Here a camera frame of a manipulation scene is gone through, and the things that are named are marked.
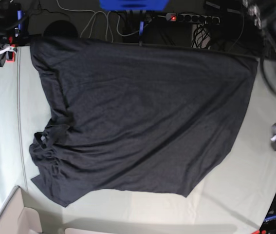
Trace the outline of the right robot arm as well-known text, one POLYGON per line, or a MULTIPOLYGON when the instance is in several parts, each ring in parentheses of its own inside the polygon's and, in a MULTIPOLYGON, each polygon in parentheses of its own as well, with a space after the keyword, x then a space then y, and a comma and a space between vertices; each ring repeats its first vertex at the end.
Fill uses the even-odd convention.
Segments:
POLYGON ((26 43, 31 10, 13 0, 0 0, 0 67, 14 62, 17 47, 26 43))

